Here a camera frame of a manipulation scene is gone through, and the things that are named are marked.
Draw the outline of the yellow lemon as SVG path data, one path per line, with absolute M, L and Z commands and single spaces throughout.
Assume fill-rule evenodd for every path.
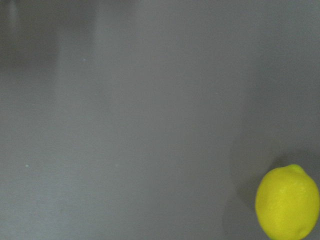
M 257 188 L 255 213 L 271 240 L 302 240 L 318 221 L 319 189 L 297 164 L 275 168 Z

